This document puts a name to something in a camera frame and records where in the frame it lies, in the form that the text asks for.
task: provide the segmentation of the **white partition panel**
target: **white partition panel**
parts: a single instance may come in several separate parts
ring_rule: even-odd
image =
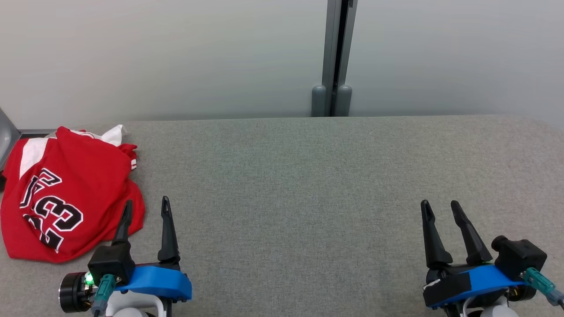
[[[515,113],[564,128],[564,2],[357,5],[350,116]]]
[[[327,0],[18,0],[0,6],[0,108],[18,129],[309,116]]]

